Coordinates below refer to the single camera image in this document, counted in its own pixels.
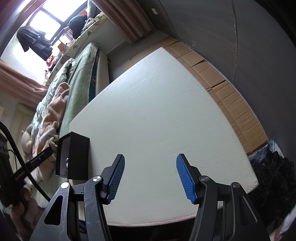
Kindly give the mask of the left hand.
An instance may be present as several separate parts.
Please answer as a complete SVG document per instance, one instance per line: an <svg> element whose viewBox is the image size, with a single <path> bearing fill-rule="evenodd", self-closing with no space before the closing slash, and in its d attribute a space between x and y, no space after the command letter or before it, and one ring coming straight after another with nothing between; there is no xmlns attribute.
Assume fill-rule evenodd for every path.
<svg viewBox="0 0 296 241"><path fill-rule="evenodd" d="M32 197L31 192L24 188L25 203L27 208L20 202L11 210L11 219L16 226L17 231L25 236L31 236L38 222L38 204Z"/></svg>

